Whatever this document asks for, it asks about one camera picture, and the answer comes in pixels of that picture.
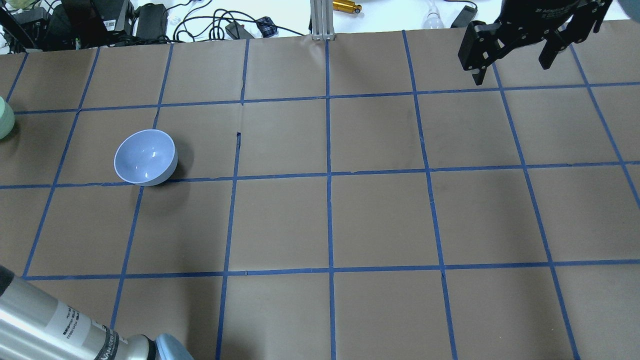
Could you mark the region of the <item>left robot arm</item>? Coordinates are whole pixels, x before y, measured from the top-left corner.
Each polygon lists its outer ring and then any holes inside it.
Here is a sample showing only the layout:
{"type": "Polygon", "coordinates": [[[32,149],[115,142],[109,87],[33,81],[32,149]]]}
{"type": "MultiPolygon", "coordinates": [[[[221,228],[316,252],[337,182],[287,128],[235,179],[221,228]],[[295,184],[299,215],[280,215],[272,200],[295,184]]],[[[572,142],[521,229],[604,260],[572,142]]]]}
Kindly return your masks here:
{"type": "Polygon", "coordinates": [[[0,269],[0,357],[3,360],[190,360],[169,333],[129,338],[0,269]]]}

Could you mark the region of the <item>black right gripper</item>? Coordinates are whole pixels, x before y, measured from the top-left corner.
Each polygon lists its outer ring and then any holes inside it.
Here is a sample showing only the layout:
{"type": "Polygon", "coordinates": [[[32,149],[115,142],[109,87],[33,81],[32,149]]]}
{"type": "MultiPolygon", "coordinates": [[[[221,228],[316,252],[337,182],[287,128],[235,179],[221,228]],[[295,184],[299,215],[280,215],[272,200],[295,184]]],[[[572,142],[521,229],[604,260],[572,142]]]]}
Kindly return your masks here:
{"type": "Polygon", "coordinates": [[[487,69],[513,50],[544,42],[538,57],[548,70],[571,44],[583,43],[601,29],[611,0],[503,0],[493,23],[473,20],[467,25],[457,57],[471,71],[476,86],[487,69]]]}

